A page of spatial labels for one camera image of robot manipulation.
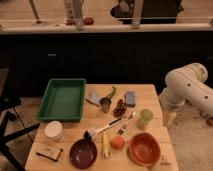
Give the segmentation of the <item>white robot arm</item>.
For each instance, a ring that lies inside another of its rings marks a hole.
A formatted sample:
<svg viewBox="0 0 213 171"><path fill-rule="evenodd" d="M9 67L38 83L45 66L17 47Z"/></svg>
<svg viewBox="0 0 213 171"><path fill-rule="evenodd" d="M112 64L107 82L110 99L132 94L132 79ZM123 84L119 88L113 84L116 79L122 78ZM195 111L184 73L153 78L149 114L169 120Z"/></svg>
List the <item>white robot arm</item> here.
<svg viewBox="0 0 213 171"><path fill-rule="evenodd" d="M173 122L186 101L200 109L207 118L213 118L213 88L204 84L207 78L208 71L200 63L191 63L166 74L166 87L159 95L164 126Z"/></svg>

